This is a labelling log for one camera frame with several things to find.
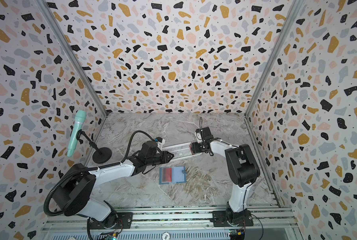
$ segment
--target terrazzo wallpaper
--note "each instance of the terrazzo wallpaper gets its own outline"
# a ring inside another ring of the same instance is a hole
[[[88,152],[85,140],[66,157],[79,109],[98,134],[104,116],[37,7],[0,0],[0,240],[39,236],[48,191]]]
[[[49,0],[109,112],[241,113],[289,0]]]
[[[308,1],[247,116],[304,239],[357,240],[357,0]]]

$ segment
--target black stand pole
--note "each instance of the black stand pole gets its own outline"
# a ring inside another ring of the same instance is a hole
[[[98,148],[97,144],[95,144],[95,142],[93,142],[84,131],[79,130],[77,132],[77,136],[76,139],[78,141],[80,141],[80,136],[83,135],[88,141],[89,141],[89,145],[91,147],[93,147],[96,151],[93,153],[92,159],[95,163],[101,164],[104,163],[106,161],[108,161],[110,159],[110,157],[112,156],[112,151],[107,148],[107,147],[101,147]]]

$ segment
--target marble table surface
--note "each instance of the marble table surface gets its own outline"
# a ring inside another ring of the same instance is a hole
[[[164,146],[194,142],[200,117],[203,118],[203,127],[210,127],[214,137],[234,145],[247,143],[258,161],[243,114],[111,113],[97,145],[112,150],[111,159],[105,163],[108,164],[123,158],[130,135],[136,130],[143,130],[152,137],[164,138]],[[129,155],[140,150],[147,140],[147,136],[137,133]],[[90,159],[88,166],[97,164]],[[188,173],[186,183],[160,185],[159,169],[165,166],[185,166]],[[94,188],[91,196],[97,200],[106,200],[114,207],[226,205],[232,186],[225,159],[217,154],[210,156],[203,153],[190,159],[159,165],[146,175],[138,174],[106,182]],[[253,194],[248,204],[272,202],[262,170],[252,188]]]

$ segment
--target round black stand base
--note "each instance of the round black stand base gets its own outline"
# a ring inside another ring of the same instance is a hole
[[[112,156],[112,151],[107,147],[101,147],[100,151],[102,154],[99,151],[95,151],[92,156],[93,161],[98,164],[108,161]]]

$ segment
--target black mounting plate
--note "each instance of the black mounting plate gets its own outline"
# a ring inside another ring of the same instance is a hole
[[[130,225],[132,224],[133,213],[132,212],[118,212],[118,222],[123,224],[123,229],[129,229]],[[99,221],[92,218],[93,222],[90,223],[90,229],[105,229],[105,230],[113,230],[113,229],[106,229],[104,228]]]
[[[215,227],[243,227],[244,226],[243,222],[240,222],[237,226],[235,224],[233,225],[229,224],[228,220],[226,219],[225,211],[213,211],[212,216],[213,217],[210,221],[213,223]],[[245,220],[246,227],[253,226],[253,219],[250,213],[246,214],[246,216],[243,219]]]

